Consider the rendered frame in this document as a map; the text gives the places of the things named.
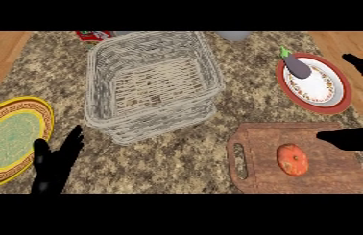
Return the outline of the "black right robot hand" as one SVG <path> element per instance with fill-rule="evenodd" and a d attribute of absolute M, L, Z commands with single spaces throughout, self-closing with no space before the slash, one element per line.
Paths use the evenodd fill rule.
<path fill-rule="evenodd" d="M 363 59 L 352 54 L 342 54 L 342 58 L 363 75 Z M 363 151 L 363 128 L 320 131 L 315 138 L 343 151 Z"/>

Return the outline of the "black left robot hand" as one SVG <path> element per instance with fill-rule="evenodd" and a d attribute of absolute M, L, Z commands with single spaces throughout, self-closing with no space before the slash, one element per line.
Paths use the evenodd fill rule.
<path fill-rule="evenodd" d="M 31 186 L 32 195 L 59 195 L 69 177 L 70 168 L 79 155 L 84 135 L 82 128 L 76 126 L 60 145 L 57 151 L 51 151 L 44 139 L 34 141 L 35 178 Z"/>

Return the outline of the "brown wooden cutting board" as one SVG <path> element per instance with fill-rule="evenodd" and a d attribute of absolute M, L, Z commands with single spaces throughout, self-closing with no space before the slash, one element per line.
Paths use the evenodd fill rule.
<path fill-rule="evenodd" d="M 363 166 L 315 134 L 338 123 L 243 123 L 227 143 L 233 184 L 245 193 L 363 194 Z"/>

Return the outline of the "orange squash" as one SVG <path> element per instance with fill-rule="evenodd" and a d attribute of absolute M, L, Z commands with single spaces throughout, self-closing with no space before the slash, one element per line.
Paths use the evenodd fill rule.
<path fill-rule="evenodd" d="M 276 161 L 289 176 L 301 176 L 308 171 L 308 156 L 295 144 L 283 144 L 276 150 Z"/>

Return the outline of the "white wicker basket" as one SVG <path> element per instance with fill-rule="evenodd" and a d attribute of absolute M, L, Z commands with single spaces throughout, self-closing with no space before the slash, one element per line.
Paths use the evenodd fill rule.
<path fill-rule="evenodd" d="M 85 120 L 128 145 L 206 120 L 222 75 L 200 31 L 140 31 L 88 51 Z"/>

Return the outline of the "yellow-rimmed green plate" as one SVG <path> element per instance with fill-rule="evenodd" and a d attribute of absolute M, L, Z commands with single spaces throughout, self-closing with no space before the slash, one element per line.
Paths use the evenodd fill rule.
<path fill-rule="evenodd" d="M 29 167 L 34 159 L 34 140 L 50 140 L 54 113 L 37 97 L 14 97 L 0 103 L 0 185 Z"/>

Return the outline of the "red-rimmed white plate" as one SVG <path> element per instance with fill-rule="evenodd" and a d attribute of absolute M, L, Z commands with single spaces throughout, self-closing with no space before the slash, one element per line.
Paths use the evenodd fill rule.
<path fill-rule="evenodd" d="M 299 79 L 286 66 L 284 58 L 292 57 L 309 69 L 307 78 Z M 351 102 L 351 89 L 339 68 L 321 57 L 308 53 L 280 51 L 280 61 L 274 69 L 280 89 L 292 102 L 320 114 L 338 114 Z"/>

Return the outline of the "purple eggplant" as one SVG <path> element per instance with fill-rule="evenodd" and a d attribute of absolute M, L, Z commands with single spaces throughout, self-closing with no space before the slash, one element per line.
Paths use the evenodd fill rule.
<path fill-rule="evenodd" d="M 309 68 L 308 66 L 295 58 L 292 52 L 284 48 L 280 47 L 280 57 L 283 59 L 284 65 L 289 69 L 290 74 L 298 79 L 305 79 L 309 76 Z"/>

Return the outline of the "grey cylindrical container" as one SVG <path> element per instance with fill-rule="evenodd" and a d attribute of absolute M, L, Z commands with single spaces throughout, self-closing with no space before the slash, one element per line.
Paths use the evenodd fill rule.
<path fill-rule="evenodd" d="M 217 35 L 228 41 L 242 41 L 249 36 L 249 31 L 217 31 Z"/>

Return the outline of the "red printed package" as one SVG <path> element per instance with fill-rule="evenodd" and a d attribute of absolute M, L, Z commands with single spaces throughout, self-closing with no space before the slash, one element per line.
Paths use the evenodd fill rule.
<path fill-rule="evenodd" d="M 78 31 L 76 36 L 82 41 L 101 41 L 112 37 L 109 31 Z"/>

